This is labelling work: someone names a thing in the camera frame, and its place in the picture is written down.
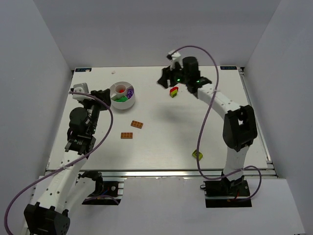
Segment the upper orange flat lego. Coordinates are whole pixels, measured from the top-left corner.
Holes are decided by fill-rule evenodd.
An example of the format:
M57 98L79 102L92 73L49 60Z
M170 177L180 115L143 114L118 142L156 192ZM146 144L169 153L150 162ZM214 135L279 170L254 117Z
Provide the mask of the upper orange flat lego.
M141 129L141 128L143 127L143 123L142 123L142 122L139 122L139 121L133 120L133 121L131 122L131 126L132 126L132 127L135 127L135 128Z

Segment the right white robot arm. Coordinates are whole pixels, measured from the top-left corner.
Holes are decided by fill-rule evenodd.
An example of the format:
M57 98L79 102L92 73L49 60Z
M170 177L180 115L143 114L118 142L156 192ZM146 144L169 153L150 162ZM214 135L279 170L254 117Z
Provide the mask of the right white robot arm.
M168 55L170 66L162 69L158 80L164 88L184 84L189 93L208 104L223 120L223 140L227 145L227 157L222 171L222 180L231 185L243 181L244 163L249 147L257 137L254 110L232 101L215 84L201 76L195 57L181 58L178 53Z

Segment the green square lego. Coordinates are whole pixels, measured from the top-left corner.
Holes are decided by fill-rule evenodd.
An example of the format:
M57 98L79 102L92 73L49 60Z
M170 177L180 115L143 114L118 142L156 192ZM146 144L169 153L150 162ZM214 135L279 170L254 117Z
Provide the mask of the green square lego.
M114 100L115 102L126 102L128 101L128 98L126 96L122 96L120 98L117 98Z

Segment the lime lego with print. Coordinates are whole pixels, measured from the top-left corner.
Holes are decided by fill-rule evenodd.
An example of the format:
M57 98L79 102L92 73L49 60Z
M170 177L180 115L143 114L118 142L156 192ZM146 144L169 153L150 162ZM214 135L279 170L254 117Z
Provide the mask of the lime lego with print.
M199 159L199 161L203 158L203 154L196 149L193 151L191 156L195 159Z

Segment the lower orange flat lego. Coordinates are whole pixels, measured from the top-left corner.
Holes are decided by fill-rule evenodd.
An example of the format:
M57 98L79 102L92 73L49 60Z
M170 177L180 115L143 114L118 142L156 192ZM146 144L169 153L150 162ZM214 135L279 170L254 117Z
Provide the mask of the lower orange flat lego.
M122 132L120 135L121 139L132 139L133 132Z

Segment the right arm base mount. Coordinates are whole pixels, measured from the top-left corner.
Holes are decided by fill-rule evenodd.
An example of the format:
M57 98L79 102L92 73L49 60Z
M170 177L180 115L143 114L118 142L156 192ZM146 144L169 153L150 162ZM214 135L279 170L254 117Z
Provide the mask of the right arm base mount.
M204 191L206 208L251 208L250 190L247 180L230 189L220 181L204 181L200 185Z

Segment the orange flat lego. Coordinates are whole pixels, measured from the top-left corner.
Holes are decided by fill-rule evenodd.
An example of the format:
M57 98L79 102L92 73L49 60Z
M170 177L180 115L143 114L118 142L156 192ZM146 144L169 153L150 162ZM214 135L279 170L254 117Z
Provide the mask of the orange flat lego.
M121 139L132 139L133 132L122 132L120 135Z
M135 128L141 129L141 128L143 127L143 123L142 123L142 122L139 122L139 121L133 120L133 121L131 122L131 126L132 126L132 127L135 127Z

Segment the red and lime lego stack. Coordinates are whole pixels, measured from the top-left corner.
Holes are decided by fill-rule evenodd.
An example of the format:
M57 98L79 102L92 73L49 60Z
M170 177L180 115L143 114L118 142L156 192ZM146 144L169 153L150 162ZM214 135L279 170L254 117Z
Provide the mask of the red and lime lego stack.
M171 97L171 98L174 98L174 97L178 94L178 91L179 91L179 88L178 88L178 87L173 87L173 88L170 90L170 97Z

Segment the left blue table label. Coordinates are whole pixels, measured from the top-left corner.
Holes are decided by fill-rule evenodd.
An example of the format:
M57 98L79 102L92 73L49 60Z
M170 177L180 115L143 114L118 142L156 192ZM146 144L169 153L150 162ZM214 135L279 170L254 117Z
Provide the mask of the left blue table label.
M92 68L76 68L75 72L90 72Z

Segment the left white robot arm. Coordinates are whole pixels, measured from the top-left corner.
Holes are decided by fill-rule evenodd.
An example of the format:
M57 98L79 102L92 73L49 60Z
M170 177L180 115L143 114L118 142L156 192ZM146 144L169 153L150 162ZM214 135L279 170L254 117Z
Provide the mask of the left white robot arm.
M82 166L94 149L99 114L111 106L110 90L88 92L82 87L70 93L81 106L69 114L67 144L60 167L35 204L28 204L24 217L32 235L65 235L70 226L69 215L88 196L102 193L103 179L97 171L80 174Z

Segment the aluminium table frame rail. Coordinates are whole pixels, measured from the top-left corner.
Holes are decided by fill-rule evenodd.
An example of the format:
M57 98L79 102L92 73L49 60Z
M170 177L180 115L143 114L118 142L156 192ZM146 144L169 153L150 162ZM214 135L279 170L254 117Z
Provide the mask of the aluminium table frame rail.
M100 171L104 177L198 177L201 176L198 171ZM261 169L262 176L277 177L274 168ZM220 170L203 171L208 178L217 178L221 176ZM248 169L244 171L245 176L259 176L257 170Z

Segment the purple butterfly lego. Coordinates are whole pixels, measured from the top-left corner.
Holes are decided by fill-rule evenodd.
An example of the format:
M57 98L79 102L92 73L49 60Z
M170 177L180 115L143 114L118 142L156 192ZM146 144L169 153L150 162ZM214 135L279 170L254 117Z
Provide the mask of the purple butterfly lego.
M127 90L127 98L131 99L133 95L134 95L134 89L128 89Z

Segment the white round divided container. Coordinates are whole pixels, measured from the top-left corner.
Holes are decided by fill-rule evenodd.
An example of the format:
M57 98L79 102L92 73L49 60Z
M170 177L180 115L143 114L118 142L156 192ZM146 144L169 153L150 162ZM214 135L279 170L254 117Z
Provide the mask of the white round divided container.
M118 90L125 89L123 93L119 93ZM114 100L117 98L120 98L122 96L127 97L127 90L128 89L134 89L133 85L129 82L117 82L110 86L110 97L111 97L111 103L112 106L118 110L127 110L135 104L135 90L134 95L131 99L128 99L126 102L115 102Z

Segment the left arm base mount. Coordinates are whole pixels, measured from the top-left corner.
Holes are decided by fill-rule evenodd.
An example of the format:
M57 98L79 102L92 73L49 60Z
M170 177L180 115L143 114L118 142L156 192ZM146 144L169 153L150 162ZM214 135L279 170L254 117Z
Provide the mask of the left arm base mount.
M83 201L83 205L118 205L123 195L124 183L113 179L104 179L101 172L86 171L78 174L80 179L91 179L94 191Z

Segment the right blue table label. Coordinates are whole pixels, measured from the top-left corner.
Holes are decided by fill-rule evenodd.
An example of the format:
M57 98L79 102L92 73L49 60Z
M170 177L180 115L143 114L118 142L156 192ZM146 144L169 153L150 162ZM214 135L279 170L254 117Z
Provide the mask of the right blue table label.
M236 66L220 66L221 70L237 70Z

